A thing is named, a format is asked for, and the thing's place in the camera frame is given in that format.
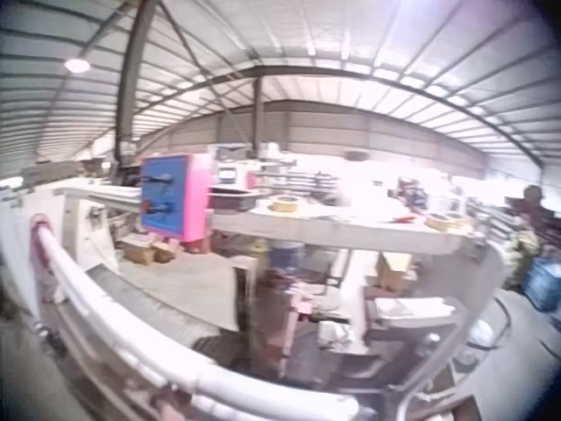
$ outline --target concrete floor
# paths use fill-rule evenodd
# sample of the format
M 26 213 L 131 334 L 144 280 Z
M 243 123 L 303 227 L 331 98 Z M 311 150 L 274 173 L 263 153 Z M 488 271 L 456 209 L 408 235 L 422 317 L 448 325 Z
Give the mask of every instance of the concrete floor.
M 499 295 L 513 318 L 511 335 L 459 386 L 458 393 L 474 394 L 486 421 L 515 421 L 526 419 L 558 369 L 558 361 L 540 339 L 548 336 L 561 353 L 561 335 L 551 333 L 547 317 L 525 297 L 506 291 Z M 495 305 L 484 319 L 495 329 L 503 323 Z M 13 325 L 1 328 L 2 419 L 91 421 L 67 391 L 56 366 L 41 352 L 36 337 Z

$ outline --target industrial machine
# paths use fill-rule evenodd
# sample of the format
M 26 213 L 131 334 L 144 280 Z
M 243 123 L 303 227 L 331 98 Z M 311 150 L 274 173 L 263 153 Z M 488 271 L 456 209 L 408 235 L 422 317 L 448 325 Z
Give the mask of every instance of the industrial machine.
M 460 230 L 306 201 L 293 212 L 268 198 L 212 212 L 208 167 L 205 156 L 161 156 L 146 160 L 141 188 L 74 179 L 0 192 L 3 262 L 55 360 L 72 361 L 101 391 L 108 419 L 162 419 L 163 406 L 178 419 L 419 419 L 416 395 L 503 282 L 500 250 Z M 140 214 L 148 231 L 180 241 L 212 230 L 336 259 L 321 279 L 268 270 L 266 249 L 142 266 L 120 257 L 108 209 Z M 377 252 L 415 256 L 414 285 L 369 285 L 363 272 Z M 213 272 L 202 281 L 204 271 Z M 221 292 L 205 296 L 211 283 Z M 162 284 L 167 303 L 153 292 Z M 222 316 L 205 320 L 208 308 Z

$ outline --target metal frame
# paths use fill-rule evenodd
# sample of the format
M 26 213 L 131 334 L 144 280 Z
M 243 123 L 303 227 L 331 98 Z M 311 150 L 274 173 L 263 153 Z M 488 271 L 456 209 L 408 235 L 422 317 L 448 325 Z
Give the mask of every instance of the metal frame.
M 482 83 L 483 81 L 486 81 L 487 79 L 490 79 L 494 76 L 497 76 L 499 73 L 502 73 L 505 70 L 508 70 L 510 68 L 518 66 L 525 61 L 534 60 L 536 57 L 552 50 L 554 48 L 554 46 L 555 46 L 554 44 L 550 43 L 550 44 L 547 44 L 546 46 L 542 46 L 541 48 L 538 48 L 537 50 L 530 51 L 529 53 L 524 54 L 522 57 L 518 57 L 517 59 L 514 59 L 514 60 L 504 64 L 503 66 L 500 66 L 499 68 L 496 68 L 496 69 L 492 70 L 491 72 L 488 72 L 488 73 L 486 73 L 482 76 L 477 77 L 476 79 L 462 85 L 459 88 L 451 90 L 448 95 L 443 97 L 443 99 L 447 99 L 447 98 L 451 98 L 453 96 L 460 95 L 463 92 L 466 92 L 467 90 L 473 88 L 475 85 L 478 85 L 478 84 Z M 413 116 L 416 116 L 417 114 L 420 114 L 421 112 L 426 111 L 431 106 L 432 106 L 432 104 L 425 105 L 421 109 L 408 114 L 406 117 L 404 117 L 404 119 L 410 119 Z
M 228 117 L 231 120 L 231 123 L 234 126 L 234 129 L 236 130 L 236 132 L 238 133 L 238 136 L 240 137 L 240 139 L 245 143 L 249 143 L 248 140 L 247 140 L 247 137 L 244 135 L 243 131 L 239 128 L 238 124 L 236 123 L 235 118 L 231 115 L 228 106 L 224 103 L 223 96 L 218 94 L 217 90 L 215 89 L 212 78 L 209 77 L 209 75 L 211 75 L 210 71 L 207 68 L 205 68 L 201 64 L 201 62 L 197 59 L 197 57 L 195 55 L 195 52 L 193 51 L 193 49 L 191 48 L 191 46 L 187 42 L 187 39 L 183 35 L 183 32 L 181 32 L 181 28 L 177 25 L 177 22 L 175 21 L 172 13 L 169 11 L 169 9 L 167 8 L 164 1 L 160 0 L 159 5 L 160 5 L 161 10 L 164 12 L 164 15 L 166 16 L 167 21 L 174 28 L 175 34 L 178 36 L 181 43 L 183 44 L 183 46 L 187 50 L 189 57 L 191 58 L 191 60 L 195 64 L 195 66 L 199 69 L 199 71 L 201 72 L 201 75 L 204 77 L 204 82 L 206 84 L 206 87 L 210 90 L 210 92 L 212 92 L 212 95 L 214 95 L 216 100 L 220 103 L 220 105 L 222 106 L 222 108 L 224 109 L 226 114 L 228 115 Z
M 490 122 L 486 121 L 483 117 L 478 116 L 477 114 L 474 114 L 473 112 L 465 109 L 464 107 L 461 107 L 459 105 L 451 103 L 450 101 L 448 101 L 445 98 L 430 94 L 429 92 L 426 92 L 422 89 L 413 88 L 411 86 L 408 86 L 408 85 L 405 85 L 405 84 L 402 84 L 402 83 L 399 83 L 399 82 L 395 82 L 395 81 L 389 81 L 389 80 L 383 79 L 381 77 L 377 77 L 377 76 L 373 76 L 373 75 L 364 75 L 364 74 L 361 74 L 361 73 L 352 72 L 352 71 L 349 71 L 349 70 L 337 69 L 337 68 L 314 68 L 314 67 L 304 67 L 304 66 L 257 66 L 257 67 L 253 67 L 253 68 L 240 70 L 236 75 L 229 74 L 229 75 L 215 76 L 215 77 L 211 78 L 210 82 L 212 84 L 216 85 L 216 84 L 219 84 L 219 83 L 228 82 L 228 81 L 231 80 L 232 77 L 237 77 L 239 79 L 240 76 L 244 77 L 244 78 L 255 78 L 255 77 L 276 76 L 276 75 L 313 75 L 313 76 L 346 77 L 346 78 L 357 79 L 357 80 L 360 80 L 360 81 L 378 82 L 380 84 L 386 85 L 386 86 L 391 87 L 391 88 L 406 90 L 407 92 L 410 92 L 412 94 L 416 94 L 418 96 L 423 96 L 423 97 L 428 98 L 428 99 L 430 99 L 432 101 L 435 101 L 437 103 L 441 103 L 445 106 L 448 106 L 448 107 L 452 108 L 455 111 L 462 112 L 466 116 L 479 121 L 484 126 L 492 129 L 494 132 L 501 135 L 503 138 L 507 139 L 510 143 L 516 145 L 538 167 L 541 168 L 543 166 L 543 163 L 541 162 L 541 160 L 532 151 L 530 151 L 522 142 L 514 139 L 509 133 L 502 130 L 498 125 L 495 125 L 493 123 L 490 123 Z M 142 107 L 142 108 L 138 109 L 135 114 L 140 114 L 143 111 L 150 110 L 152 107 L 154 107 L 158 104 L 161 104 L 161 103 L 165 103 L 166 101 L 168 101 L 170 99 L 174 99 L 175 97 L 177 97 L 179 95 L 182 95 L 186 92 L 204 88 L 206 85 L 207 85 L 206 82 L 199 82 L 199 83 L 197 83 L 193 86 L 190 86 L 188 88 L 179 89 L 177 92 L 174 92 L 171 95 L 164 96 L 159 101 L 155 101 L 153 103 L 148 104 L 145 107 Z
M 488 43 L 494 41 L 495 39 L 499 38 L 505 32 L 510 31 L 512 28 L 523 22 L 528 18 L 527 15 L 521 14 L 512 19 L 510 19 L 504 26 L 498 28 L 497 30 L 490 33 L 487 37 L 483 40 L 478 42 L 475 46 L 470 48 L 465 54 L 458 57 L 454 62 L 446 66 L 445 68 L 441 69 L 435 76 L 431 77 L 421 88 L 426 89 L 429 86 L 437 85 L 438 81 L 440 81 L 446 74 L 450 73 L 454 68 L 457 68 L 460 64 L 466 61 L 469 57 L 477 53 L 481 48 L 486 46 Z M 396 106 L 389 114 L 393 114 L 398 111 L 404 104 L 410 101 L 412 96 L 403 100 L 398 106 Z
M 247 80 L 247 81 L 245 81 L 245 83 L 242 83 L 242 84 L 240 84 L 240 85 L 238 85 L 238 86 L 236 86 L 236 87 L 234 87 L 234 88 L 230 88 L 229 90 L 227 90 L 226 92 L 224 92 L 224 95 L 226 96 L 226 95 L 230 94 L 231 92 L 235 92 L 235 91 L 237 91 L 238 89 L 242 89 L 244 86 L 246 86 L 246 85 L 249 84 L 249 83 L 250 83 L 250 81 Z M 193 114 L 197 113 L 199 110 L 204 110 L 204 109 L 207 108 L 210 104 L 215 103 L 215 102 L 217 102 L 216 99 L 209 100 L 209 101 L 207 101 L 206 103 L 201 104 L 200 107 L 198 107 L 197 109 L 195 109 L 195 110 L 193 111 L 193 113 L 192 113 L 190 116 L 184 118 L 181 122 L 179 122 L 179 123 L 177 123 L 177 124 L 175 124 L 175 125 L 169 125 L 169 126 L 167 126 L 167 127 L 162 127 L 162 128 L 160 129 L 159 132 L 156 132 L 156 133 L 154 134 L 154 136 L 153 136 L 152 139 L 148 140 L 144 145 L 142 145 L 141 147 L 138 148 L 138 150 L 137 150 L 137 155 L 143 153 L 146 149 L 148 149 L 150 146 L 152 146 L 154 143 L 156 143 L 158 140 L 160 140 L 160 139 L 162 138 L 162 136 L 165 136 L 167 133 L 171 132 L 177 125 L 179 125 L 179 124 L 181 124 L 181 123 L 184 123 L 184 122 L 190 120 L 190 119 L 192 118 L 192 115 L 193 115 Z

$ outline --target cardboard box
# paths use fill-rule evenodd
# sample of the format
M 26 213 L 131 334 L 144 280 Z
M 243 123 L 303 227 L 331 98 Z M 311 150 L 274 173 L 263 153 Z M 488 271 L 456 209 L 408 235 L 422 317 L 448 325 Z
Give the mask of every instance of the cardboard box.
M 380 253 L 376 264 L 380 287 L 393 292 L 403 291 L 409 281 L 416 279 L 416 276 L 408 274 L 411 261 L 411 254 Z

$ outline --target tape roll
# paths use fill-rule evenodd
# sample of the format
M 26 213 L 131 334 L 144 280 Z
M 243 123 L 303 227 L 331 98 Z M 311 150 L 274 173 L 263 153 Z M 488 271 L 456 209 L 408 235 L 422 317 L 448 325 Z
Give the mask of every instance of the tape roll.
M 273 201 L 271 211 L 296 212 L 301 199 L 297 196 L 281 195 L 273 196 L 271 200 Z
M 427 215 L 425 224 L 434 230 L 446 232 L 453 225 L 453 221 L 443 213 L 434 212 Z

